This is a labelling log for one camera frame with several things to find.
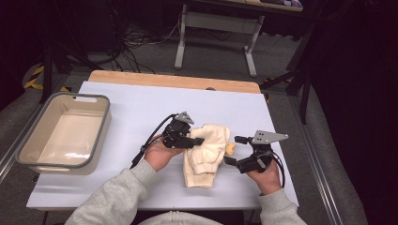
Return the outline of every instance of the person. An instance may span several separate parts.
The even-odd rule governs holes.
[[[72,224],[131,224],[137,214],[137,205],[156,182],[157,172],[170,159],[185,151],[167,148],[162,142],[148,147],[144,159],[132,169],[124,169],[120,175],[106,181],[67,220]],[[298,216],[297,207],[291,203],[280,183],[278,166],[272,162],[262,173],[247,173],[261,190],[259,201],[262,224],[305,224]],[[169,212],[151,217],[140,224],[220,224],[214,220],[183,212]]]

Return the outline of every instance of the beige towel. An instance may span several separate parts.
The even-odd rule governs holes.
[[[228,144],[230,130],[222,125],[203,125],[192,128],[190,137],[205,141],[184,152],[185,184],[188,188],[211,188]]]

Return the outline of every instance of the plastic bin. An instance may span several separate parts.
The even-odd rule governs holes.
[[[110,104],[100,95],[50,96],[17,151],[17,161],[37,173],[92,173],[111,121]]]

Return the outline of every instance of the wooden table edge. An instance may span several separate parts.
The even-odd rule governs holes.
[[[213,88],[216,91],[261,94],[255,82],[240,82],[209,78],[193,78],[171,75],[94,70],[89,79],[97,83],[119,83],[143,86],[163,86],[175,88],[202,89]]]

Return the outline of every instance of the table leg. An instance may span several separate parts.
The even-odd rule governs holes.
[[[176,50],[176,62],[175,69],[182,68],[182,59],[184,58],[184,50],[185,50],[185,21],[187,18],[187,5],[182,7],[182,15],[181,15],[181,28],[179,34],[179,43],[178,49]]]
[[[245,56],[246,56],[246,62],[248,64],[249,68],[249,74],[251,77],[256,77],[257,76],[257,71],[255,70],[255,65],[253,61],[253,56],[252,56],[252,51],[254,48],[255,41],[258,38],[258,34],[260,33],[261,26],[263,25],[264,21],[264,16],[260,16],[258,18],[258,24],[255,26],[253,34],[252,34],[252,41],[249,46],[245,46]]]

